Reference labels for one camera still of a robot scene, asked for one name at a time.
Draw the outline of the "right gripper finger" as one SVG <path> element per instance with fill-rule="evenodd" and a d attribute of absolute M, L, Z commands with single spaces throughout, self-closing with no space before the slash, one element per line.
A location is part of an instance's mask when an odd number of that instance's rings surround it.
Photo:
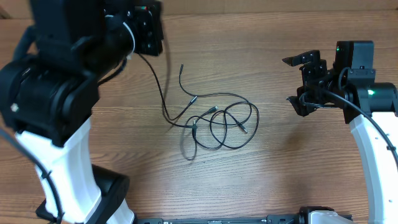
<path fill-rule="evenodd" d="M 319 50 L 311 50 L 308 52 L 304 52 L 302 54 L 283 58 L 282 61 L 291 67 L 295 67 L 297 65 L 304 65 L 310 62 L 319 62 L 320 61 L 320 51 Z"/>
<path fill-rule="evenodd" d="M 310 111 L 307 106 L 303 105 L 297 96 L 288 96 L 286 98 L 287 101 L 293 106 L 295 112 L 302 117 L 308 116 Z"/>

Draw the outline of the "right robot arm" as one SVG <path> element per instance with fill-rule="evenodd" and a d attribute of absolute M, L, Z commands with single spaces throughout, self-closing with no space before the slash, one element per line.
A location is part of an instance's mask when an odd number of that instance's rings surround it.
<path fill-rule="evenodd" d="M 300 67 L 303 82 L 287 100 L 302 117 L 320 108 L 343 110 L 361 158 L 368 222 L 397 223 L 397 87 L 376 82 L 373 41 L 338 41 L 335 53 L 332 68 L 319 50 L 283 58 Z"/>

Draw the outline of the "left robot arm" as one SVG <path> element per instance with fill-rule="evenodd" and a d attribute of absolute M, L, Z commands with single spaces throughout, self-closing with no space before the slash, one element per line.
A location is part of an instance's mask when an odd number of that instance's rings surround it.
<path fill-rule="evenodd" d="M 99 87 L 133 54 L 158 56 L 160 1 L 34 0 L 34 24 L 1 69 L 7 140 L 35 164 L 50 223 L 135 223 L 129 178 L 91 163 L 90 118 Z"/>

